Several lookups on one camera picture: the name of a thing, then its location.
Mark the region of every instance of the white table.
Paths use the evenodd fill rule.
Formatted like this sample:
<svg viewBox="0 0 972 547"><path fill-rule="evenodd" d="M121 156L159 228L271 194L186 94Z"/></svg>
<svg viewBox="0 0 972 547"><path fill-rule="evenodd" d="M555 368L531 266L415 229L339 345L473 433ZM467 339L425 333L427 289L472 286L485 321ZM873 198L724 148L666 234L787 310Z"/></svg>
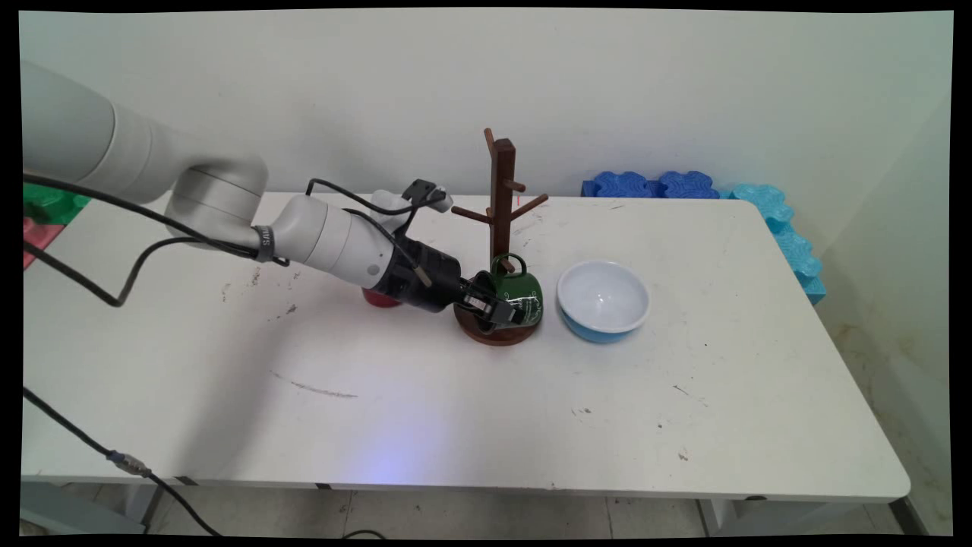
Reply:
<svg viewBox="0 0 972 547"><path fill-rule="evenodd" d="M289 197L266 195L256 222ZM409 235L466 276L487 267L479 223L423 210ZM165 237L93 202L49 251L117 294ZM711 532L727 534L798 530L908 493L751 204L551 198L514 223L510 249L546 303L511 347L474 342L451 310L374 308L298 264L167 247L113 309L37 263L24 274L24 384L173 484L702 498ZM556 311L559 273L592 258L648 286L646 323L614 345L577 338ZM26 402L22 441L23 480L140 480ZM731 503L748 496L771 502Z"/></svg>

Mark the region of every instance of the red cup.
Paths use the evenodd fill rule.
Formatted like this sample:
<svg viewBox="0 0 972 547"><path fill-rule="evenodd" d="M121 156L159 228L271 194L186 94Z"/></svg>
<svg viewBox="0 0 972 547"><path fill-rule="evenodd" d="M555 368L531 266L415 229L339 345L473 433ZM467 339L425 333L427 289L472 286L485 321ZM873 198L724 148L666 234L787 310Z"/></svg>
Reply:
<svg viewBox="0 0 972 547"><path fill-rule="evenodd" d="M376 293L372 290L368 290L362 287L362 294L364 294L364 299L367 300L372 306L377 306L378 308L394 308L401 304L398 300L390 296L383 295L381 293Z"/></svg>

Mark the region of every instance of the floor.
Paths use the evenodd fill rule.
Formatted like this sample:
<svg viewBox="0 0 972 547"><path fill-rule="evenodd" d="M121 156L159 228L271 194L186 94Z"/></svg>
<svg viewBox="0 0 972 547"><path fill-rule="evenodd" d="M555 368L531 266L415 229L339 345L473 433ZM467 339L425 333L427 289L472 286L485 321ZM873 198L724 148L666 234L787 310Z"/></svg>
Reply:
<svg viewBox="0 0 972 547"><path fill-rule="evenodd" d="M123 487L65 490L118 508ZM347 492L177 487L226 535L340 537L374 529L396 539L582 539L705 536L695 500L489 492ZM149 533L205 532L164 494ZM901 533L887 505L861 505L811 533Z"/></svg>

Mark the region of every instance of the robotic arm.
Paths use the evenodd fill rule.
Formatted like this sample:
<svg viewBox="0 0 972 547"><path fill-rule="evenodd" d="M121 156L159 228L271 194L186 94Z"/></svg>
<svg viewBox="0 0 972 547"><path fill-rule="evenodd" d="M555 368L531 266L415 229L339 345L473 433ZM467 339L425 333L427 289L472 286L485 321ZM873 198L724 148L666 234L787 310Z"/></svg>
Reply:
<svg viewBox="0 0 972 547"><path fill-rule="evenodd" d="M522 321L509 303L463 279L455 258L408 238L409 213L364 218L312 198L312 181L272 225L253 227L267 179L260 156L169 128L24 61L20 110L25 172L136 203L171 188L165 216L259 249L258 260L287 258L424 310L457 304L490 323ZM430 206L439 212L452 203L423 180L401 197L378 191L371 200L386 210L437 200Z"/></svg>

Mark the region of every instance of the bowl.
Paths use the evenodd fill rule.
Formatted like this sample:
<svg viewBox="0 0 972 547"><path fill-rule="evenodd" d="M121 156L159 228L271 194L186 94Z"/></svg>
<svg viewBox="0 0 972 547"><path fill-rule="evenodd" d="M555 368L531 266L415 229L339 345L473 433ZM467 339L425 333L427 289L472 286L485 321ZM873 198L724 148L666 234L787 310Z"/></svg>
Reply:
<svg viewBox="0 0 972 547"><path fill-rule="evenodd" d="M557 279L557 304L577 336L616 342L648 317L648 291L637 274L606 260L574 264Z"/></svg>

